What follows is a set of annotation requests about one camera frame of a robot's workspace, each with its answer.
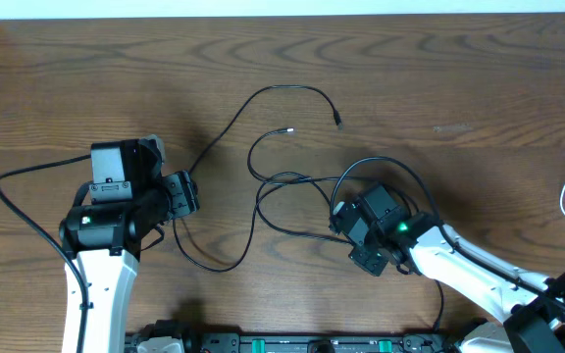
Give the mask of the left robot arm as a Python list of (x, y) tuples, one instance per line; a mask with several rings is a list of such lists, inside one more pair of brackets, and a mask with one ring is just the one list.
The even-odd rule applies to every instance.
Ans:
[(142, 239), (160, 224), (199, 208), (186, 171), (163, 175), (162, 139), (94, 143), (92, 180), (61, 221), (68, 302), (65, 352), (121, 352)]

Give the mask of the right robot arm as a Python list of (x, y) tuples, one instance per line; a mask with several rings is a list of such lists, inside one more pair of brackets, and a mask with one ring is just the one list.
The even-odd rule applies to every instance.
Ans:
[(490, 314), (447, 344), (455, 352), (565, 352), (565, 273), (514, 266), (427, 212), (412, 213), (376, 184), (331, 210), (331, 228), (353, 245), (351, 260), (378, 277), (387, 265), (458, 291)]

